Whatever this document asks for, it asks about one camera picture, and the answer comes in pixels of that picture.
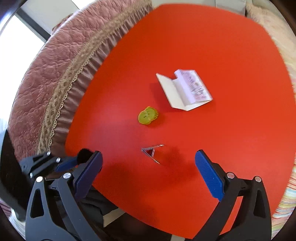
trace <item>red tabletop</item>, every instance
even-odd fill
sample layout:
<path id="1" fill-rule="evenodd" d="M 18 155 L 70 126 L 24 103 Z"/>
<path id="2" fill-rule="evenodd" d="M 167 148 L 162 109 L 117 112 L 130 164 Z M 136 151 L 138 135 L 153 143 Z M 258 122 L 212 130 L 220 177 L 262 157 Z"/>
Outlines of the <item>red tabletop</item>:
<path id="1" fill-rule="evenodd" d="M 177 69 L 196 70 L 213 101 L 188 112 L 171 108 L 155 74 L 173 78 Z M 145 126 L 137 117 L 147 106 L 159 117 Z M 295 121 L 287 70 L 261 26 L 212 7 L 163 5 L 99 68 L 66 149 L 101 151 L 95 188 L 135 218 L 192 238 L 218 203 L 194 164 L 196 151 L 239 178 L 262 177 L 274 212 L 293 166 Z M 157 144 L 165 145 L 155 152 L 160 165 L 141 152 Z"/>

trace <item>white paper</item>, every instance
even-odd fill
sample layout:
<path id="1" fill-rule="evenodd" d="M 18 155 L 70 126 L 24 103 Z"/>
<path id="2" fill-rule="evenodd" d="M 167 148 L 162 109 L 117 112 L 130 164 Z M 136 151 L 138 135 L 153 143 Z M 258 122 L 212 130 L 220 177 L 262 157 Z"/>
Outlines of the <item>white paper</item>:
<path id="1" fill-rule="evenodd" d="M 171 107 L 181 110 L 192 110 L 210 102 L 213 98 L 194 70 L 175 71 L 176 79 L 172 80 L 156 74 Z"/>

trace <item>beige lace trim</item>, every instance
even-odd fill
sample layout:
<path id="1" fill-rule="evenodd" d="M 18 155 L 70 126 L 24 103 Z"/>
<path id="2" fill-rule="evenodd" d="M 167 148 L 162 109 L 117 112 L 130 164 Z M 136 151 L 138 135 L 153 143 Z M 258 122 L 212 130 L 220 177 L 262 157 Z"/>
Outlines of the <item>beige lace trim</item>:
<path id="1" fill-rule="evenodd" d="M 37 153 L 50 150 L 54 129 L 57 125 L 57 119 L 60 111 L 64 106 L 64 100 L 68 97 L 68 92 L 72 88 L 73 82 L 77 80 L 77 76 L 82 72 L 83 67 L 89 63 L 94 53 L 100 45 L 114 34 L 133 14 L 137 12 L 146 12 L 147 8 L 152 7 L 151 0 L 142 0 L 128 7 L 124 12 L 117 15 L 112 21 L 108 22 L 102 30 L 97 32 L 88 41 L 73 59 L 65 73 L 61 76 L 53 95 L 46 107 L 43 122 L 39 132 L 39 141 Z"/>

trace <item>yellow-green object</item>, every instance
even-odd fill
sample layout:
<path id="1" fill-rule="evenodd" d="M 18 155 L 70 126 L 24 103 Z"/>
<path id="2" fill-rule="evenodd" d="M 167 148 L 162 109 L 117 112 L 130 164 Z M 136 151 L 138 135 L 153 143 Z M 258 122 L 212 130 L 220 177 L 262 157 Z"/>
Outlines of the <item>yellow-green object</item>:
<path id="1" fill-rule="evenodd" d="M 149 125 L 158 117 L 158 112 L 156 109 L 148 106 L 145 110 L 141 111 L 138 116 L 138 121 L 143 125 Z"/>

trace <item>silver bolt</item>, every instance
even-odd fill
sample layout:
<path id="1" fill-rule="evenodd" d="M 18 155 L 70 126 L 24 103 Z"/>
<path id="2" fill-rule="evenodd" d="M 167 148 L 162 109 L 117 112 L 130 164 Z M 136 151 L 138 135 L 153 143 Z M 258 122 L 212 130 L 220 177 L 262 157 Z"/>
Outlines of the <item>silver bolt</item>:
<path id="1" fill-rule="evenodd" d="M 69 172 L 66 172 L 64 175 L 63 175 L 63 178 L 65 178 L 65 179 L 68 179 L 68 178 L 70 178 L 71 177 L 71 173 L 69 173 Z"/>
<path id="2" fill-rule="evenodd" d="M 262 179 L 261 179 L 261 177 L 256 176 L 256 177 L 255 177 L 255 181 L 259 183 L 259 182 L 262 181 Z"/>
<path id="3" fill-rule="evenodd" d="M 235 175 L 232 172 L 227 173 L 227 177 L 233 179 Z"/>
<path id="4" fill-rule="evenodd" d="M 43 177 L 41 177 L 41 176 L 36 178 L 36 182 L 38 182 L 38 183 L 42 182 L 42 180 L 43 180 Z"/>

